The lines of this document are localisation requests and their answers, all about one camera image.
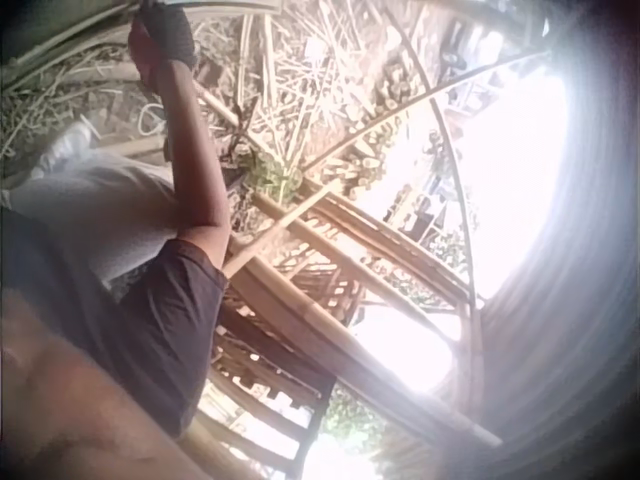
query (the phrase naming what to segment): tree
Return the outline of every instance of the tree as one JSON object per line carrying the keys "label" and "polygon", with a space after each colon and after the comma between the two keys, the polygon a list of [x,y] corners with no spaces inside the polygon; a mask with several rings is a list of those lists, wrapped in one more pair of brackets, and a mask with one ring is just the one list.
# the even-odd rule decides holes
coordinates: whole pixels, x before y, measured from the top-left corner
{"label": "tree", "polygon": [[387,422],[348,390],[336,384],[322,433],[335,438],[350,454],[376,450]]}

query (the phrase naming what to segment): man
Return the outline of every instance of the man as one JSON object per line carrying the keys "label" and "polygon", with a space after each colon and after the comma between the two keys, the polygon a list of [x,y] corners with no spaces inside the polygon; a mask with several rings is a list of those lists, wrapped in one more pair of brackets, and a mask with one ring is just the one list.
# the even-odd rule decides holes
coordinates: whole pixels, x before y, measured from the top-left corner
{"label": "man", "polygon": [[[194,43],[184,12],[179,7],[145,4],[132,25],[129,46],[143,83],[164,104],[175,189],[175,197],[169,200],[175,202],[161,202],[156,210],[175,207],[166,212],[166,218],[175,220],[177,235],[166,241],[142,278],[117,303],[104,288],[104,278],[89,267],[87,252],[75,251],[75,245],[70,248],[60,242],[40,223],[3,209],[2,286],[19,292],[33,317],[46,326],[44,330],[65,340],[56,342],[92,359],[176,438],[195,413],[210,364],[216,317],[227,283],[220,268],[230,221],[222,171],[191,77]],[[115,217],[140,213],[136,199],[128,201],[117,204],[119,212],[111,210],[99,219],[107,226],[105,237],[110,238],[109,225]],[[89,207],[85,213],[90,212],[92,199],[86,198],[86,205],[78,208],[83,206]],[[149,221],[146,213],[138,215],[140,222]],[[166,225],[151,222],[150,229],[155,227]],[[166,231],[158,238],[164,238]],[[117,238],[122,241],[121,254],[126,254],[127,239]],[[93,367],[84,369],[84,376],[74,376],[74,359],[80,362],[81,358],[77,352],[68,357],[69,388],[85,381],[91,388]],[[52,403],[50,408],[46,422],[57,425],[64,423],[63,412],[72,407]],[[96,435],[100,442],[99,429]]]}

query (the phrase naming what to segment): hand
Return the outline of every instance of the hand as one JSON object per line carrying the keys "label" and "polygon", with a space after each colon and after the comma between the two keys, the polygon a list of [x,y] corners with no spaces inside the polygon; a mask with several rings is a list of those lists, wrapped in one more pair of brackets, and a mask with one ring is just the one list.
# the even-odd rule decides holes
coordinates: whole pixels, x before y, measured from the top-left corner
{"label": "hand", "polygon": [[156,74],[168,60],[192,70],[196,63],[191,27],[182,7],[143,3],[131,25],[129,52],[142,82],[157,93]]}

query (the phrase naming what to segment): foliage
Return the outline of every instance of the foliage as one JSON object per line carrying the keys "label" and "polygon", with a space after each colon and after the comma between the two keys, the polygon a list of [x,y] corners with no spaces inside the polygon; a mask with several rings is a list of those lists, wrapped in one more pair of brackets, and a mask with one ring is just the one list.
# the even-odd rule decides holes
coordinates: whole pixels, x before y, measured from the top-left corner
{"label": "foliage", "polygon": [[289,172],[264,152],[247,151],[238,156],[238,163],[249,170],[247,185],[278,203],[289,203],[302,183],[298,169]]}
{"label": "foliage", "polygon": [[379,447],[385,426],[384,419],[344,387],[336,385],[322,424],[322,433],[335,438],[347,453],[365,454]]}

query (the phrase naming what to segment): curved metal rod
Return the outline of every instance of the curved metal rod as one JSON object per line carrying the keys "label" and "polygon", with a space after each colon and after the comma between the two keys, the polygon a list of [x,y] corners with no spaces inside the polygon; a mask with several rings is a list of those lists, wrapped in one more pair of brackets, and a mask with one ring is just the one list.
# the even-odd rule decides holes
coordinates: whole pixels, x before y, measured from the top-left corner
{"label": "curved metal rod", "polygon": [[521,53],[513,57],[505,58],[500,62],[494,63],[493,65],[487,65],[486,67],[477,68],[476,70],[467,72],[463,75],[460,75],[459,77],[449,80],[448,82],[438,85],[437,87],[427,91],[426,93],[413,97],[409,99],[407,102],[405,102],[404,104],[398,106],[397,108],[394,108],[393,110],[385,113],[384,115],[374,118],[371,121],[371,123],[369,123],[369,125],[365,126],[364,128],[358,130],[355,133],[347,135],[344,139],[336,143],[333,147],[331,147],[325,153],[323,153],[318,158],[312,160],[307,165],[305,165],[302,168],[302,172],[307,173],[312,169],[319,169],[324,165],[324,163],[329,158],[333,157],[338,152],[341,152],[342,150],[347,148],[349,145],[353,145],[362,137],[364,137],[367,133],[376,129],[379,125],[385,122],[388,122],[390,120],[393,120],[398,115],[404,113],[405,111],[409,110],[412,107],[415,107],[416,105],[421,104],[422,102],[425,102],[427,100],[430,100],[431,98],[434,98],[439,93],[446,92],[447,90],[453,87],[457,87],[462,83],[468,82],[469,80],[473,80],[474,78],[480,75],[483,75],[485,73],[493,72],[494,70],[497,70],[501,67],[513,65],[514,63],[522,62],[524,60],[529,60],[531,58],[538,57],[540,55],[545,55],[546,53],[547,53],[547,50],[534,50],[530,52]]}

